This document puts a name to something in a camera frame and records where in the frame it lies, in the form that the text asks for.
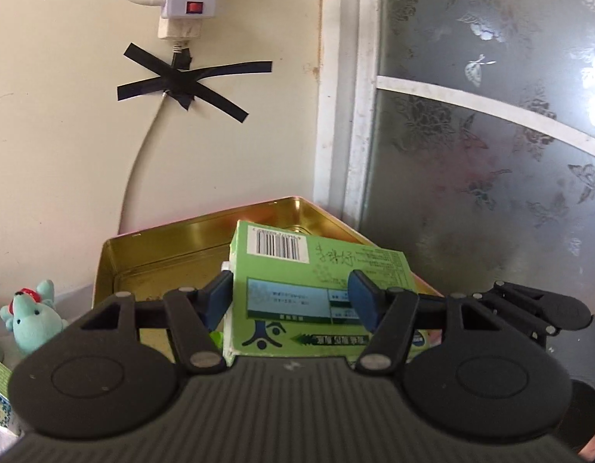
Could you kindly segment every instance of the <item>white metal bar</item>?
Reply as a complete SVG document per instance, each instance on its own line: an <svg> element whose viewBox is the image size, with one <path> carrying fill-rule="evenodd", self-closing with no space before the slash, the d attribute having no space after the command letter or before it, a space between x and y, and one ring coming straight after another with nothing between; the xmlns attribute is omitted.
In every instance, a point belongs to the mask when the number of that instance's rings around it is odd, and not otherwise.
<svg viewBox="0 0 595 463"><path fill-rule="evenodd" d="M336 98L338 97L338 60L341 32L340 16L341 0L322 1L319 102L312 197L315 204L325 209L330 204L330 184L336 129Z"/></svg>
<svg viewBox="0 0 595 463"><path fill-rule="evenodd" d="M476 112L487 113L508 122L542 132L595 157L595 137L591 137L578 129L557 122L557 120L552 120L544 115L513 106L512 104L440 85L402 78L391 78L389 76L378 76L377 88L385 91L400 92L401 94L419 95L427 99L463 106Z"/></svg>
<svg viewBox="0 0 595 463"><path fill-rule="evenodd" d="M368 177L379 56L380 0L359 0L357 73L343 221L358 227Z"/></svg>

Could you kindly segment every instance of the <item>toy ear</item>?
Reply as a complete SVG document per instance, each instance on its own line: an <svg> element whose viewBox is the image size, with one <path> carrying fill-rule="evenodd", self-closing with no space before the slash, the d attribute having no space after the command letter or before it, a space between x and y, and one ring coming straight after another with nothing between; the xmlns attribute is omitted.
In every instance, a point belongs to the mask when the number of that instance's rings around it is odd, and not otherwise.
<svg viewBox="0 0 595 463"><path fill-rule="evenodd" d="M49 279L43 280L36 286L36 292L40 294L43 299L50 299L53 301L56 293L53 281Z"/></svg>
<svg viewBox="0 0 595 463"><path fill-rule="evenodd" d="M9 318L12 318L12 315L8 311L8 305L2 306L2 308L0 308L0 318L3 321L7 321Z"/></svg>

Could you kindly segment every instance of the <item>beige wall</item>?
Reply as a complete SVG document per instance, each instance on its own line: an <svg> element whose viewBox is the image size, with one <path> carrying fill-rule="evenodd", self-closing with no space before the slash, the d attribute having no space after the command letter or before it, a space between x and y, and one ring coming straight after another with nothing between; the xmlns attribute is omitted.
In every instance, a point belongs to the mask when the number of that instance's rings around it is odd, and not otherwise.
<svg viewBox="0 0 595 463"><path fill-rule="evenodd" d="M250 113L243 125L166 100L123 230L311 195L319 13L315 0L222 0L193 67L273 60L274 72L204 81ZM0 304L45 277L58 292L92 282L161 100L116 100L117 85L153 76L122 54L133 42L170 61L158 15L124 0L0 0Z"/></svg>

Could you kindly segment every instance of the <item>barcode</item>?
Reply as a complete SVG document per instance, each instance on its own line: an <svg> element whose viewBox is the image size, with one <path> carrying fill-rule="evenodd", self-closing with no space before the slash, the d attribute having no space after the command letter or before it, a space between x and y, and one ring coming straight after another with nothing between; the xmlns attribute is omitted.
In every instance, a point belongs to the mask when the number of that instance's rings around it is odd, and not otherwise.
<svg viewBox="0 0 595 463"><path fill-rule="evenodd" d="M247 252L308 263L308 245L303 235L292 235L249 226Z"/></svg>

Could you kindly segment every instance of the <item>black ridged surface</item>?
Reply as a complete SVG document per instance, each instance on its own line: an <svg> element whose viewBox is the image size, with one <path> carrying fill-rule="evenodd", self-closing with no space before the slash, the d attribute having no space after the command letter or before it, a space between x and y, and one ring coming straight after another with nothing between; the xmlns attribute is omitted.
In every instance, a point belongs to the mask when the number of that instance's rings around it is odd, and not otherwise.
<svg viewBox="0 0 595 463"><path fill-rule="evenodd" d="M417 418L387 379L343 358L238 358L189 381L154 422L97 442L29 434L0 463L554 463L581 461L550 436L471 444Z"/></svg>

